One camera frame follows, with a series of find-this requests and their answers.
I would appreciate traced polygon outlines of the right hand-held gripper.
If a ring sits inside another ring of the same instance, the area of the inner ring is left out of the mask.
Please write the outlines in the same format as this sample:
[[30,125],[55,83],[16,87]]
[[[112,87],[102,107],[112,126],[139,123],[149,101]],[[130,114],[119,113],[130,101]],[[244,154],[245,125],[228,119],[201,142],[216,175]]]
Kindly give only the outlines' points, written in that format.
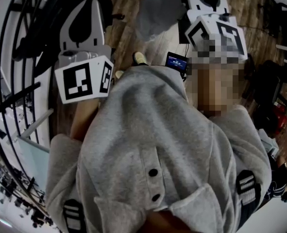
[[248,59],[243,29],[229,12],[227,0],[187,0],[190,10],[217,12],[201,15],[185,36],[193,47],[194,64],[242,64]]

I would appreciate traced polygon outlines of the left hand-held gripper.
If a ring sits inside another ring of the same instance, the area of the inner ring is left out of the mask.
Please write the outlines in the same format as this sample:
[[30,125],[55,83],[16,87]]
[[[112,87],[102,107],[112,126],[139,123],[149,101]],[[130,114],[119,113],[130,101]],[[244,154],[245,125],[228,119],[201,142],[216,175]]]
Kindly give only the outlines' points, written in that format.
[[59,68],[54,74],[63,104],[108,96],[114,64],[111,47],[103,44],[100,3],[84,0],[60,30]]

